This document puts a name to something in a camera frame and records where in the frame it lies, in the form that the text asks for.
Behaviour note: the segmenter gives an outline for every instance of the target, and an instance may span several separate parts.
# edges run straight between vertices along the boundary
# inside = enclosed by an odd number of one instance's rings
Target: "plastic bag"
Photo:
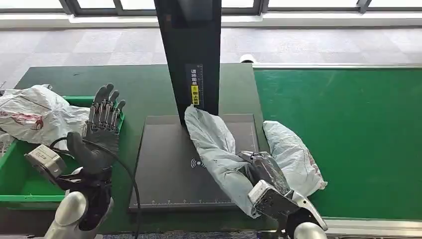
[[[202,162],[220,188],[252,218],[260,216],[247,195],[253,186],[240,171],[249,163],[236,155],[234,137],[224,121],[189,106],[185,121]]]
[[[30,143],[50,145],[74,131],[83,135],[89,108],[71,106],[46,86],[0,92],[0,128]],[[66,150],[66,142],[56,145]]]
[[[13,140],[10,134],[0,130],[0,158],[7,152]]]
[[[290,129],[277,121],[265,121],[264,132],[271,155],[293,190],[307,197],[327,185],[308,148]]]

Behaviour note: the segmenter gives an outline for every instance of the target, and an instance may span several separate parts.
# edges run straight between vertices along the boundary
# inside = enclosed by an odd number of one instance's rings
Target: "black robotic glove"
[[[98,144],[114,154],[119,148],[120,113],[125,100],[116,103],[118,91],[113,91],[112,83],[102,86],[96,93],[87,121],[87,133],[84,138],[77,132],[67,134],[67,147],[71,155],[83,166],[84,171],[98,174],[109,168],[114,158],[107,152],[89,144]]]

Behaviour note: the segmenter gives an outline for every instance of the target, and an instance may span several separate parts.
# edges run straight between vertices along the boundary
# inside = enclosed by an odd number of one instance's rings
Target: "black platform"
[[[258,150],[252,114],[221,118],[236,140],[236,153]],[[204,168],[178,116],[146,118],[135,178],[143,210],[236,207]],[[129,209],[137,210],[133,192]]]

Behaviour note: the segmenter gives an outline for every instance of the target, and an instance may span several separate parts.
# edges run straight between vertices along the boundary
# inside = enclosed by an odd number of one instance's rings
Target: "green mat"
[[[263,117],[296,132],[325,217],[421,220],[422,70],[255,70]]]

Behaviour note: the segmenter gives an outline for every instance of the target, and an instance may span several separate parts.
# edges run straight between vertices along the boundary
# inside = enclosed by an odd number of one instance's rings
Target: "green plastic bin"
[[[71,105],[90,107],[94,97],[63,97]],[[121,114],[120,125],[124,115]],[[40,175],[24,158],[24,154],[38,144],[15,140],[6,154],[0,158],[0,207],[10,209],[54,209],[64,198],[65,192]],[[71,173],[78,168],[77,162],[63,156]]]

